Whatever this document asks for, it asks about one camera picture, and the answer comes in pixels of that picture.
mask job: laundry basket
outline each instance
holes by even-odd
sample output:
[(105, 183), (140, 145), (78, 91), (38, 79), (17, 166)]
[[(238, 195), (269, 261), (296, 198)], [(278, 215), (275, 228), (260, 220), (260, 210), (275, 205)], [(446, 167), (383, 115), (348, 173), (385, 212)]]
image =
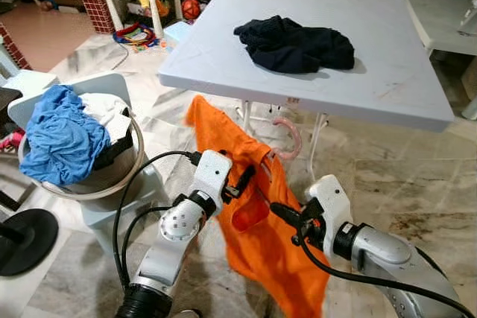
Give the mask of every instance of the laundry basket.
[[(99, 211), (110, 211), (117, 208), (122, 189), (133, 176), (134, 172), (142, 165), (145, 158), (144, 139), (142, 138), (139, 125), (134, 118), (131, 118), (130, 134), (136, 135), (136, 145), (120, 153), (112, 164), (92, 173), (85, 180), (72, 185), (58, 187), (50, 182), (39, 182), (32, 178), (33, 183), (40, 188), (44, 188), (51, 194), (65, 197), (67, 199), (81, 201), (82, 205)], [(20, 162), (25, 157), (28, 149), (28, 140), (23, 137), (19, 146)], [(134, 192), (141, 186), (140, 176), (134, 180), (134, 185), (130, 188), (129, 197), (133, 197)]]

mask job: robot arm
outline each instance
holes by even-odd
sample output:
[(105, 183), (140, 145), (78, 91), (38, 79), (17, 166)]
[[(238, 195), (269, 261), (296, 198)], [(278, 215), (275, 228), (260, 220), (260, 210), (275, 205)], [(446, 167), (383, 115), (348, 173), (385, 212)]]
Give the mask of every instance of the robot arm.
[[(135, 276), (126, 288), (123, 305), (116, 317), (166, 318), (172, 306), (187, 252), (213, 215), (220, 214), (223, 202), (241, 194), (243, 188), (227, 186), (232, 162), (220, 153), (202, 153), (192, 184), (159, 219), (159, 232)], [(246, 186), (250, 171), (242, 176)]]
[[(231, 167), (227, 157), (211, 150), (203, 152), (192, 184), (185, 190), (187, 194), (181, 194), (159, 219), (159, 233), (126, 287), (117, 318), (166, 318), (169, 315), (192, 242), (205, 222), (221, 212), (223, 203), (239, 197), (254, 175), (253, 167), (249, 167), (234, 188), (227, 185)], [(293, 244), (302, 246), (306, 252), (306, 239), (323, 251), (331, 264), (344, 258), (371, 281), (385, 279), (412, 284), (458, 302), (445, 275), (411, 243), (366, 224), (353, 223), (350, 201), (333, 175), (321, 178), (307, 189), (306, 198), (308, 202), (301, 212), (279, 203), (270, 205), (274, 214), (297, 229), (297, 235), (291, 238)], [(309, 258), (321, 269), (332, 270)], [(382, 283), (375, 285), (389, 299), (399, 318), (463, 317), (457, 309), (436, 300)]]
[[(363, 276), (412, 284), (458, 302), (458, 295), (445, 275), (406, 239), (352, 223), (350, 201), (335, 176), (324, 176), (309, 187), (306, 199), (301, 213), (279, 203), (272, 203), (271, 211), (301, 230), (302, 238), (323, 251), (331, 265), (344, 258)], [(300, 245), (297, 236), (292, 242)], [(456, 309), (416, 293), (376, 287), (391, 302), (399, 318), (463, 317)]]

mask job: white plastic chair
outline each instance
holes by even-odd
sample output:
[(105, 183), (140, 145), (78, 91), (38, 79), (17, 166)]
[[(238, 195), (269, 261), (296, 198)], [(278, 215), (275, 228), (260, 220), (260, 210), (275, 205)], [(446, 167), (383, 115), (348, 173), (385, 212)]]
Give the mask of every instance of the white plastic chair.
[(0, 73), (0, 87), (17, 89), (24, 96), (38, 93), (41, 89), (58, 83), (55, 74), (19, 69), (3, 46), (2, 36), (0, 36), (0, 66), (6, 75), (5, 77)]
[[(104, 72), (68, 84), (73, 87), (77, 95), (82, 95), (87, 92), (107, 93), (122, 98), (129, 107), (131, 105), (126, 81), (118, 73), (110, 71)], [(23, 98), (19, 98), (13, 101), (8, 107), (8, 115), (21, 128), (26, 128), (33, 113), (35, 103), (38, 102), (42, 93), (43, 91), (35, 95), (27, 95)], [(145, 155), (143, 162), (147, 160), (148, 158)], [(128, 204), (122, 209), (123, 216), (131, 212), (142, 210), (144, 207), (149, 206), (154, 200), (166, 200), (163, 202), (167, 202), (167, 195), (163, 189), (162, 178), (154, 167), (146, 168), (143, 175), (141, 177), (138, 176), (136, 180), (138, 181), (137, 188), (136, 190), (130, 190), (130, 193), (128, 193), (126, 199), (126, 203)], [(36, 184), (45, 188), (42, 183), (36, 182)], [(85, 199), (78, 200), (81, 205), (84, 223), (93, 230), (103, 251), (109, 255), (113, 254), (111, 241), (113, 236), (112, 223), (121, 196), (120, 194), (122, 194), (122, 190), (115, 195), (97, 200), (86, 199), (88, 194), (85, 194)], [(67, 194), (63, 195), (63, 197), (71, 199)]]

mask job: red ball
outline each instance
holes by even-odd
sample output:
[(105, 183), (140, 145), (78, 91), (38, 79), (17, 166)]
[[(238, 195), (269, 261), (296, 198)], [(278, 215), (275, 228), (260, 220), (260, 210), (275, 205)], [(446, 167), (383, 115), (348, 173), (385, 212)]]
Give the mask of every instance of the red ball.
[(182, 14), (188, 20), (197, 18), (200, 14), (199, 2), (197, 0), (184, 0), (182, 2)]

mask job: white table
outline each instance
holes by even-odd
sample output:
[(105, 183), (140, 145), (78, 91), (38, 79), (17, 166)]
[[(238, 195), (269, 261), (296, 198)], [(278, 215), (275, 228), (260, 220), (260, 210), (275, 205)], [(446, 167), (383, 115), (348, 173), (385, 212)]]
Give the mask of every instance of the white table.
[[(255, 65), (236, 26), (279, 14), (348, 36), (351, 71), (281, 74)], [(159, 69), (162, 85), (442, 131), (454, 115), (404, 0), (212, 0)], [(245, 106), (245, 121), (250, 105)], [(317, 118), (315, 147), (324, 118)]]
[[(457, 32), (472, 0), (405, 0), (428, 54), (434, 50), (477, 56), (477, 36)], [(462, 112), (465, 118), (477, 118), (477, 97)]]

